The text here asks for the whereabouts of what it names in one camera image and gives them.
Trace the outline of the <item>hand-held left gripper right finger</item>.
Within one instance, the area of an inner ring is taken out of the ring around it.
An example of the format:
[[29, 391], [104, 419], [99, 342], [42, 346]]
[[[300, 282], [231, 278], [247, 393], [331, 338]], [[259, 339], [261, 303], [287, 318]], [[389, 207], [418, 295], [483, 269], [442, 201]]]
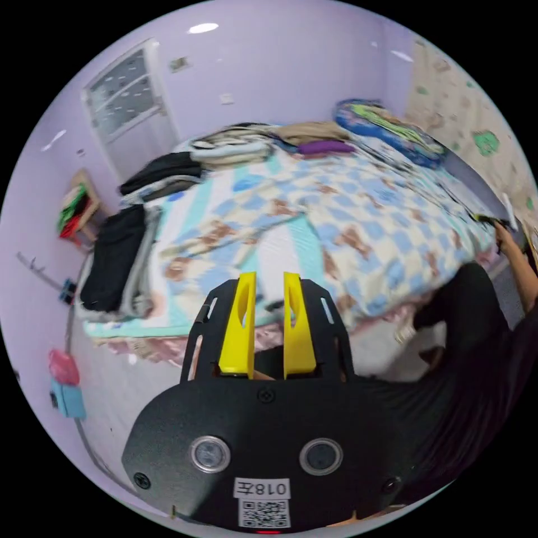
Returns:
[[297, 273], [284, 273], [284, 339], [283, 375], [285, 379], [293, 376], [312, 374], [317, 366], [314, 353], [308, 313], [302, 291], [300, 276]]

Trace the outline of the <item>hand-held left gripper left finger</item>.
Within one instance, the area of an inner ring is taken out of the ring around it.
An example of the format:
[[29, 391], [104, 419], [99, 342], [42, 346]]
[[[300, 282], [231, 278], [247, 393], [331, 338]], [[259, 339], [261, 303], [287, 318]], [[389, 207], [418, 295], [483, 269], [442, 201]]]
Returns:
[[253, 379], [256, 273], [242, 273], [236, 284], [218, 367], [224, 376]]

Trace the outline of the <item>person's right hand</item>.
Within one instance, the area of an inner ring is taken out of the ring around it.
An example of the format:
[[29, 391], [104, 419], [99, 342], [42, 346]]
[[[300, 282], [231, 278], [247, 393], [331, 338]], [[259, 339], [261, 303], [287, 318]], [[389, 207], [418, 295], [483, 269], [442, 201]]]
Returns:
[[519, 248], [518, 244], [513, 239], [510, 231], [505, 228], [499, 221], [494, 221], [497, 245], [500, 251], [506, 256], [510, 261], [522, 256], [522, 251]]

